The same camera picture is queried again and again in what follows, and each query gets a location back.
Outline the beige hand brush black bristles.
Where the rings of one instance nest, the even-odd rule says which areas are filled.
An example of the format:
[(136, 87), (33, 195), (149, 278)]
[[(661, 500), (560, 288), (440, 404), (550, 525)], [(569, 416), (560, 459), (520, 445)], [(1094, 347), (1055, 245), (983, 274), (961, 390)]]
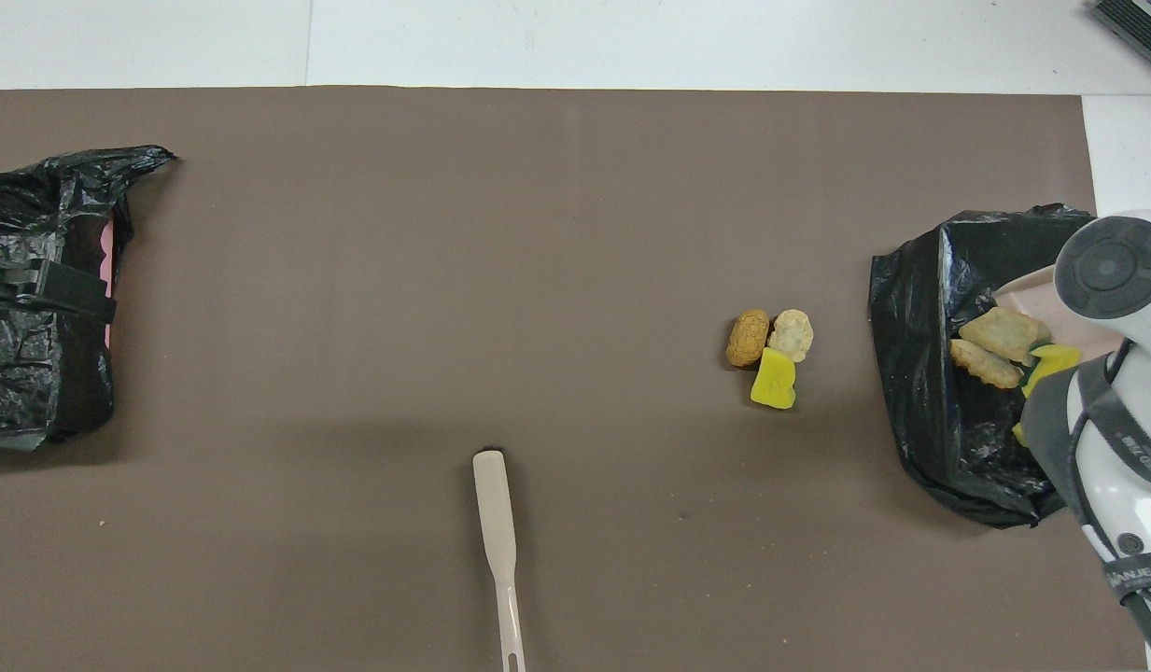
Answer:
[(516, 544), (506, 460), (498, 446), (485, 446), (472, 457), (477, 507), (485, 558), (497, 600), (502, 672), (526, 672), (521, 616), (516, 591)]

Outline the brown potato shaped lump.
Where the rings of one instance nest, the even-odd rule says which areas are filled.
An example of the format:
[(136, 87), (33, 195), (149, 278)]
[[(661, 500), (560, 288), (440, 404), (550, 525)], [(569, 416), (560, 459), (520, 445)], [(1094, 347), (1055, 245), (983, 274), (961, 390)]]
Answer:
[(771, 320), (767, 310), (747, 310), (738, 315), (730, 328), (725, 360), (738, 369), (746, 369), (759, 361), (767, 348)]

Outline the yellow sponge chunk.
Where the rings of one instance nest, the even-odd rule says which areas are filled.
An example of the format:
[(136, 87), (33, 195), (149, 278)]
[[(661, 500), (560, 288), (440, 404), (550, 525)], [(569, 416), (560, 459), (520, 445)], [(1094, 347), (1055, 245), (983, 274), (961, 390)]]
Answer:
[(796, 402), (795, 383), (795, 361), (779, 350), (767, 348), (760, 357), (757, 375), (750, 384), (750, 400), (770, 408), (792, 408)]

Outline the pale knobbly lump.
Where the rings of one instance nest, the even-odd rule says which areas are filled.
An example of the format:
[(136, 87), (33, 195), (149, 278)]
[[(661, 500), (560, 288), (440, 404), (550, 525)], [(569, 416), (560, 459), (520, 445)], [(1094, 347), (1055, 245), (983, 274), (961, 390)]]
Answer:
[(803, 362), (814, 342), (814, 328), (802, 310), (784, 310), (776, 315), (768, 333), (767, 348), (787, 357), (791, 362)]

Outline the orange striped croissant piece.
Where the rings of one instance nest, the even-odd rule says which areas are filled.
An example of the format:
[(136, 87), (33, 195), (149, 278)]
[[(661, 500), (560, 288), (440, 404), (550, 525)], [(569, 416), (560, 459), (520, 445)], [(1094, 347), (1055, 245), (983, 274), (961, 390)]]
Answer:
[(1020, 371), (1015, 362), (991, 353), (990, 350), (981, 348), (975, 342), (950, 339), (947, 348), (950, 348), (952, 362), (985, 385), (1009, 390), (1009, 388), (1017, 388), (1022, 382), (1023, 371)]

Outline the pale crusty bread piece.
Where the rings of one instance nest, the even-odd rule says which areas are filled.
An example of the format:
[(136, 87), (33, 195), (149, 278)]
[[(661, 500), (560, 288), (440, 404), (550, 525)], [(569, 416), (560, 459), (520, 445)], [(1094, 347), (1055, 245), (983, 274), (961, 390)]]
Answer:
[(1024, 367), (1035, 365), (1032, 350), (1052, 344), (1049, 326), (1039, 319), (1014, 310), (993, 307), (960, 327), (961, 339), (969, 341), (990, 353)]

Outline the beige plastic dustpan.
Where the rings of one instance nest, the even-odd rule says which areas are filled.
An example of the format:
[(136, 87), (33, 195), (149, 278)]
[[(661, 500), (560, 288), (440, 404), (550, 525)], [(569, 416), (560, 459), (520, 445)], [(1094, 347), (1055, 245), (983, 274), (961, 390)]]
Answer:
[(1083, 360), (1115, 352), (1125, 341), (1102, 324), (1091, 324), (1061, 301), (1055, 290), (1055, 267), (1026, 273), (998, 288), (992, 297), (998, 306), (1041, 320), (1050, 331), (1050, 341), (1077, 348)]

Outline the yellow notched sponge piece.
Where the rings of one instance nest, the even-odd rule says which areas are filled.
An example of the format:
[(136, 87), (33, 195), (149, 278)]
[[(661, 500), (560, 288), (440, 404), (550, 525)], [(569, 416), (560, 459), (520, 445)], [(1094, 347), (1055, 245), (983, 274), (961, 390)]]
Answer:
[(1020, 391), (1022, 391), (1024, 399), (1031, 398), (1041, 380), (1054, 375), (1058, 371), (1074, 369), (1082, 361), (1082, 353), (1080, 353), (1078, 348), (1054, 342), (1042, 344), (1041, 348), (1034, 348), (1029, 354), (1034, 358), (1034, 365), (1023, 380), (1023, 384), (1020, 385)]

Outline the right black-bagged bin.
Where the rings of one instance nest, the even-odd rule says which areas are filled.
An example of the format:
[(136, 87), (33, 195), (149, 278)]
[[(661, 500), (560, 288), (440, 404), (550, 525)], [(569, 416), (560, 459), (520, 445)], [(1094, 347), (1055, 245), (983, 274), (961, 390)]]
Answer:
[[(79, 150), (0, 171), (0, 259), (49, 259), (100, 276), (102, 226), (114, 216), (116, 292), (119, 265), (134, 238), (128, 194), (174, 158), (157, 145)], [(0, 311), (0, 450), (32, 452), (110, 420), (113, 323)]]

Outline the brown table mat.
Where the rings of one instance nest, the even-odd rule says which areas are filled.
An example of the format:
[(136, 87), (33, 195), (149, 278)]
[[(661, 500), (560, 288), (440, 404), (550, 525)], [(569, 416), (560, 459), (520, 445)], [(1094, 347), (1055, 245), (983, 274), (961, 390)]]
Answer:
[(1078, 98), (0, 91), (0, 171), (139, 144), (115, 415), (0, 455), (0, 672), (500, 672), (486, 445), (532, 671), (1145, 663), (1069, 513), (904, 474), (866, 323), (946, 217), (1093, 209)]

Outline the black bag covered tray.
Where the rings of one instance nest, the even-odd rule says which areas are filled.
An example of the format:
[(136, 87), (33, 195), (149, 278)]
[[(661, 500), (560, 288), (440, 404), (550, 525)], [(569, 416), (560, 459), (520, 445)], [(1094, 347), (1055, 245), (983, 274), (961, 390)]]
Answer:
[(1035, 527), (1064, 501), (1012, 432), (1022, 392), (971, 377), (952, 361), (950, 341), (992, 310), (1007, 282), (1054, 264), (1089, 221), (1061, 203), (963, 211), (871, 259), (868, 320), (901, 468), (971, 522)]

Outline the dark grey ribbed device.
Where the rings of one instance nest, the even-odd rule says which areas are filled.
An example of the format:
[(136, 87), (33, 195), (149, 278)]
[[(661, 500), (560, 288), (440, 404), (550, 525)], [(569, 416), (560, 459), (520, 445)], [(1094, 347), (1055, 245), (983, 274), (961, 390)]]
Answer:
[(1151, 0), (1092, 0), (1090, 13), (1151, 64)]

